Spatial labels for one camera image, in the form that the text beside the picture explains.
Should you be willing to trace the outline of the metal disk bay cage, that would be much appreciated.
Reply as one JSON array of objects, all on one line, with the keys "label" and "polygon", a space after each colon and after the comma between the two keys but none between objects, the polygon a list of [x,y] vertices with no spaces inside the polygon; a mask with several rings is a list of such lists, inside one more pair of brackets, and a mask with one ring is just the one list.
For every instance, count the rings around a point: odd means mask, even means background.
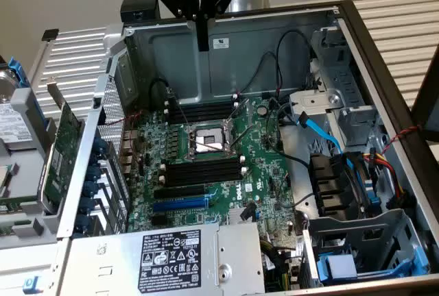
[{"label": "metal disk bay cage", "polygon": [[316,265],[324,255],[352,254],[357,271],[364,273],[389,269],[395,258],[403,260],[414,255],[415,247],[423,249],[412,220],[402,209],[352,221],[313,219],[303,231],[303,239],[301,288],[325,286],[319,281]]}]

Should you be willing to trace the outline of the open metal PC case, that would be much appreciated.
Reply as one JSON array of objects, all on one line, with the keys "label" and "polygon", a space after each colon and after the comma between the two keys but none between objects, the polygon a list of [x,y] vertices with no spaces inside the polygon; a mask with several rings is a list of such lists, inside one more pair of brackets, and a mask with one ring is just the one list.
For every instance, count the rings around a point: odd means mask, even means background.
[{"label": "open metal PC case", "polygon": [[[302,112],[294,116],[292,93],[313,90],[312,34],[337,27],[356,61],[357,84],[378,117],[368,144],[342,148]],[[199,51],[188,23],[165,21],[126,27],[107,55],[80,145],[62,220],[63,250],[53,265],[51,292],[61,295],[75,239],[135,233],[128,231],[132,198],[120,155],[123,133],[138,112],[160,108],[166,98],[183,105],[266,96],[285,102],[277,123],[292,174],[291,234],[259,234],[265,292],[250,296],[439,296],[439,111],[423,110],[419,89],[432,74],[439,49],[439,1],[356,0],[228,14],[208,28],[209,50]],[[104,156],[92,152],[93,139],[108,143]],[[351,201],[346,219],[369,219],[402,209],[412,220],[431,266],[428,275],[374,282],[301,288],[303,231],[322,218],[309,176],[310,157],[340,159]],[[88,234],[74,232],[88,166],[98,166],[99,192]]]}]

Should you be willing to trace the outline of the small blue latch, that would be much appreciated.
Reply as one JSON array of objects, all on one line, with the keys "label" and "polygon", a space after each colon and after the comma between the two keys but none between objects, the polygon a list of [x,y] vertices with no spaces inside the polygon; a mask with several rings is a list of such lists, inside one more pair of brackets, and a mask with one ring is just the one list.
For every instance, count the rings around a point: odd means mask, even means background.
[{"label": "small blue latch", "polygon": [[38,288],[38,281],[39,281],[38,275],[33,275],[25,278],[25,281],[22,286],[22,291],[24,295],[35,295],[39,293]]}]

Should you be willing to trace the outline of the thin socket locking lever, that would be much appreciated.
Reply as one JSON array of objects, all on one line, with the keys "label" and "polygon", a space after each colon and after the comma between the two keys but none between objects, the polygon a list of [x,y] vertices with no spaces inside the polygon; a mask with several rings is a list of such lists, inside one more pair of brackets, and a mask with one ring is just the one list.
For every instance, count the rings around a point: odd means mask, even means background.
[{"label": "thin socket locking lever", "polygon": [[249,125],[242,133],[240,133],[240,135],[238,135],[238,137],[236,137],[234,141],[230,144],[230,148],[232,149],[238,143],[240,143],[248,135],[248,133],[253,130],[253,127],[254,125]]},{"label": "thin socket locking lever", "polygon": [[190,138],[189,142],[194,148],[195,153],[219,152],[224,150],[223,144],[221,143],[204,144],[194,138]]}]

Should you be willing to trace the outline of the blue card retention clip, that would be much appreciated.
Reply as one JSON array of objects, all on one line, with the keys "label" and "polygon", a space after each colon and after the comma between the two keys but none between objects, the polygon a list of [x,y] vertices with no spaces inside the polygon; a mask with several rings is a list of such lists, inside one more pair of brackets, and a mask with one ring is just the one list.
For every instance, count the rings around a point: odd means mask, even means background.
[{"label": "blue card retention clip", "polygon": [[88,197],[81,197],[78,204],[80,214],[89,215],[95,209],[95,200]]},{"label": "blue card retention clip", "polygon": [[98,166],[88,166],[84,180],[86,182],[97,182],[102,176],[102,170]]},{"label": "blue card retention clip", "polygon": [[88,234],[91,231],[91,218],[86,214],[78,214],[75,218],[74,232]]},{"label": "blue card retention clip", "polygon": [[92,144],[92,152],[96,155],[104,156],[108,153],[108,143],[100,137],[95,137]]},{"label": "blue card retention clip", "polygon": [[82,188],[82,195],[84,197],[93,198],[99,192],[97,182],[85,181]]}]

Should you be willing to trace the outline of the long black expansion slot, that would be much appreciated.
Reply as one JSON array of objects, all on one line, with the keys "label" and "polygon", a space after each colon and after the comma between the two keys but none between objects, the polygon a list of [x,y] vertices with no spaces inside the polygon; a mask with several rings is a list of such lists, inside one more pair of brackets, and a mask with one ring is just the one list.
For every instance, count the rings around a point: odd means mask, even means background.
[{"label": "long black expansion slot", "polygon": [[155,199],[171,199],[171,198],[185,198],[205,195],[206,189],[204,186],[182,186],[175,188],[162,188],[153,192]]}]

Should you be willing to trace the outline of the CPU with silver lid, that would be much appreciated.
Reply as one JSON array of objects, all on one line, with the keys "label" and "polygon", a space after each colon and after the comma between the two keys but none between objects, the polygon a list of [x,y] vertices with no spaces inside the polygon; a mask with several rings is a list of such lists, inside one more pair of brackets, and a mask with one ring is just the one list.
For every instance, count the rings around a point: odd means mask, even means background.
[{"label": "CPU with silver lid", "polygon": [[12,177],[12,165],[0,166],[0,198],[10,196],[9,183]]}]

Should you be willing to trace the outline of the grey hard drive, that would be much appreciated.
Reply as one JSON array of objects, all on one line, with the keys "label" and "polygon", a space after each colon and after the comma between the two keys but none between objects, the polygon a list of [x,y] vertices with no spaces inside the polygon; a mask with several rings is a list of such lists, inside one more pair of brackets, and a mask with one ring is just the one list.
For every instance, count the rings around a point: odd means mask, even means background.
[{"label": "grey hard drive", "polygon": [[[13,57],[11,57],[10,61],[8,62],[8,67],[16,75],[16,78],[18,80],[20,88],[32,88],[31,84],[27,78],[27,75],[26,75],[26,73],[25,73],[25,71],[24,71],[24,69],[19,61],[15,60]],[[39,115],[41,121],[43,122],[44,127],[47,127],[46,118],[45,118],[43,111],[41,110],[41,108],[38,104],[38,101],[36,99],[34,100],[34,104],[36,106],[38,115]]]}]

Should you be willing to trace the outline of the large metal port block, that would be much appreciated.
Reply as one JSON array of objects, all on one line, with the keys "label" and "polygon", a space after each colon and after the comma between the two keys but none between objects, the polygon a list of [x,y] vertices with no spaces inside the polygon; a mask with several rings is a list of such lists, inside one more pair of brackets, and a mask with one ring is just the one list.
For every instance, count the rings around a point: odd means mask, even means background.
[{"label": "large metal port block", "polygon": [[135,129],[126,130],[123,133],[121,149],[123,151],[128,151],[128,150],[134,149],[135,148],[134,143],[135,143],[135,140],[137,138],[138,138],[138,131],[137,130],[135,130]]}]

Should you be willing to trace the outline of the green graphics card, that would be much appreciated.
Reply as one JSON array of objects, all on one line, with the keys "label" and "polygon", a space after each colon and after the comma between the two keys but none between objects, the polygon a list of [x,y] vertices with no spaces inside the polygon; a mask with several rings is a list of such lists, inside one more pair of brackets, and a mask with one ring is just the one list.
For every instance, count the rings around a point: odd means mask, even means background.
[{"label": "green graphics card", "polygon": [[82,123],[71,110],[55,81],[47,84],[47,90],[60,108],[60,118],[55,140],[43,166],[38,201],[47,214],[56,214],[70,185],[78,155]]}]

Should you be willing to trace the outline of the silver Toshiba hard disk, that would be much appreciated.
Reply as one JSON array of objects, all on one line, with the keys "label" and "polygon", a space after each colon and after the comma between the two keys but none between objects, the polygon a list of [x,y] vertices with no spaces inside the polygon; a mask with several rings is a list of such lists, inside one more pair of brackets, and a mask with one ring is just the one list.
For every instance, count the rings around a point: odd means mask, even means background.
[{"label": "silver Toshiba hard disk", "polygon": [[32,141],[23,117],[13,109],[10,101],[19,81],[14,72],[0,68],[0,139],[7,145]]}]

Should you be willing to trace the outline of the silver chipset heat sink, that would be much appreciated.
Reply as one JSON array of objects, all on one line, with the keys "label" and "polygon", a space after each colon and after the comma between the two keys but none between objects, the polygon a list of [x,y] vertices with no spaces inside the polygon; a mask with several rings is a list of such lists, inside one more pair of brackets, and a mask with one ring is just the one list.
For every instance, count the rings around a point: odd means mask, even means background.
[{"label": "silver chipset heat sink", "polygon": [[244,223],[254,223],[251,221],[251,219],[248,219],[247,221],[241,220],[240,214],[244,210],[244,208],[231,208],[228,211],[227,224],[228,225],[236,225],[236,224],[244,224]]}]

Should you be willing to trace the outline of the grey parts rack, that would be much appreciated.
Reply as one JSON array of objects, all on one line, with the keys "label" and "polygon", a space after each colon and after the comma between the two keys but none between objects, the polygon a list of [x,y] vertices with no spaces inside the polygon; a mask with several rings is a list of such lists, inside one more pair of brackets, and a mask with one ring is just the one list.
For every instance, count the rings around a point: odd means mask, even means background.
[{"label": "grey parts rack", "polygon": [[0,222],[13,221],[15,232],[14,236],[0,237],[0,251],[54,243],[67,197],[66,194],[56,214],[47,214],[38,201],[43,166],[55,140],[59,119],[54,121],[45,117],[47,127],[44,127],[35,99],[31,88],[19,87],[10,101],[13,109],[23,117],[32,141],[7,145],[0,139],[0,166],[12,165],[8,198],[37,196],[36,201],[22,203],[16,210],[0,206]]}]

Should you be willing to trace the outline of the metal CPU socket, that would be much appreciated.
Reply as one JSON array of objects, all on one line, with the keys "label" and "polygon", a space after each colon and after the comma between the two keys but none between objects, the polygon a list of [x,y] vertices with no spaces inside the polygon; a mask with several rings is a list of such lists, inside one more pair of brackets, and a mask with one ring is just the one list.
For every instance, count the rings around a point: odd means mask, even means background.
[{"label": "metal CPU socket", "polygon": [[[188,161],[197,160],[214,160],[220,158],[232,158],[237,155],[237,150],[230,144],[237,137],[235,123],[232,119],[222,119],[215,121],[203,121],[197,123],[188,123],[182,127],[184,135],[185,150],[183,158]],[[221,143],[223,151],[195,153],[189,139],[194,138],[204,144]]]}]

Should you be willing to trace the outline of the metal drive cage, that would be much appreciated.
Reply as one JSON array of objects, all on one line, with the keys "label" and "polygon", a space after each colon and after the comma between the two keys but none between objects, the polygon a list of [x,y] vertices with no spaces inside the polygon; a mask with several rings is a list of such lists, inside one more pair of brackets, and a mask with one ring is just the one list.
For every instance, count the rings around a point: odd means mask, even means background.
[{"label": "metal drive cage", "polygon": [[378,112],[361,94],[356,61],[342,30],[324,27],[315,31],[311,48],[316,55],[311,60],[311,76],[318,85],[290,95],[294,116],[305,112],[323,130],[334,133],[342,148],[366,146]]}]

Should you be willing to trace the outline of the blue disk tray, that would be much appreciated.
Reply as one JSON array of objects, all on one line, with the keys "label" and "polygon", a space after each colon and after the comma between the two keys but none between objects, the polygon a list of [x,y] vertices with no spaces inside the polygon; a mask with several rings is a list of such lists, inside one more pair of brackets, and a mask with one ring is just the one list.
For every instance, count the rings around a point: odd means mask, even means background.
[{"label": "blue disk tray", "polygon": [[359,273],[352,254],[324,255],[316,263],[319,281],[325,286],[371,282],[392,278],[428,275],[429,261],[421,247],[414,248],[414,255],[399,260],[395,258],[389,269]]}]

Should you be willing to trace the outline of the silver power supply unit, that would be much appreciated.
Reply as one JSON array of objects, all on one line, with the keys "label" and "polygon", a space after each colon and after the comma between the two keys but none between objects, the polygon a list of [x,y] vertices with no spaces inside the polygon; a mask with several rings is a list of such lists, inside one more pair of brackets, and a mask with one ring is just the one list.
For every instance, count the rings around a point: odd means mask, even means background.
[{"label": "silver power supply unit", "polygon": [[250,296],[265,292],[254,223],[75,239],[62,296]]}]

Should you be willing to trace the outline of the blue expansion slot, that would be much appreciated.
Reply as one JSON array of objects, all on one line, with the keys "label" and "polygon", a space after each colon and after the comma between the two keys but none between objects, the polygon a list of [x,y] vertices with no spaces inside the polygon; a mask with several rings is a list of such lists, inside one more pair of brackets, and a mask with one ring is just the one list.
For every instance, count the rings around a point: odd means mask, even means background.
[{"label": "blue expansion slot", "polygon": [[167,212],[173,210],[186,210],[193,208],[206,208],[209,206],[209,199],[206,197],[192,197],[161,201],[153,204],[153,212]]}]

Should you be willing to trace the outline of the green motherboard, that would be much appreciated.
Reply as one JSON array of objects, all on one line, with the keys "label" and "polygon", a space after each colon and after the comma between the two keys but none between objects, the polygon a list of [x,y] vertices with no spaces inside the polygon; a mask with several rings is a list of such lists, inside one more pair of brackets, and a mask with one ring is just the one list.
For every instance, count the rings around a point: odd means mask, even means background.
[{"label": "green motherboard", "polygon": [[[128,216],[128,231],[140,232],[168,227],[190,225],[228,225],[228,211],[244,208],[253,203],[257,207],[257,220],[264,238],[278,238],[291,234],[294,228],[294,211],[291,208],[292,174],[288,170],[289,160],[283,154],[283,143],[277,123],[285,120],[285,102],[266,96],[244,99],[235,95],[228,101],[234,102],[232,113],[225,119],[235,123],[237,136],[249,125],[253,130],[235,146],[242,163],[241,180],[216,182],[193,186],[204,186],[209,206],[186,210],[153,212],[153,204],[185,198],[155,199],[153,192],[165,187],[158,182],[165,164],[192,162],[183,158],[185,150],[182,127],[188,123],[169,124],[169,111],[165,102],[160,108],[138,112],[128,121],[127,130],[137,130],[135,148],[128,150],[136,156],[137,171],[127,178],[132,198]],[[257,107],[264,105],[268,114],[260,117]],[[166,226],[153,227],[153,215],[166,214]]]}]

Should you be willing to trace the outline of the black box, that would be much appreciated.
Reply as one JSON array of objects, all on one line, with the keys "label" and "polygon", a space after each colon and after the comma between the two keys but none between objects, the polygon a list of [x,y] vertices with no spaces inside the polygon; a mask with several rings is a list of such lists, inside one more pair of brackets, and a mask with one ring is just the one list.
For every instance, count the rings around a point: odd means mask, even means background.
[{"label": "black box", "polygon": [[123,0],[119,12],[125,26],[161,18],[158,0]]}]

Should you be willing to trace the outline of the black fan shroud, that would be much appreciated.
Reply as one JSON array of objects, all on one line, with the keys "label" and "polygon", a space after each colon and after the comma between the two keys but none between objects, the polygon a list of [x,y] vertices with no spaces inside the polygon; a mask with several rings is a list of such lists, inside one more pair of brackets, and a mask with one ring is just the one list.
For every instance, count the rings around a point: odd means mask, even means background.
[{"label": "black fan shroud", "polygon": [[351,196],[342,168],[340,159],[321,153],[311,154],[309,176],[321,217],[346,219],[345,210],[349,208]]}]

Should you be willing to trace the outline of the metal USB port block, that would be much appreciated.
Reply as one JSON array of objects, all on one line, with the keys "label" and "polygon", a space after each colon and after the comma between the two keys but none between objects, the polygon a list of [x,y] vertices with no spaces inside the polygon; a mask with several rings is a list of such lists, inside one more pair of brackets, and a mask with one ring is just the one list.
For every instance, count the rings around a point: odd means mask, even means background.
[{"label": "metal USB port block", "polygon": [[120,164],[123,176],[129,178],[133,173],[137,171],[137,159],[136,156],[129,151],[123,151],[120,155]]}]

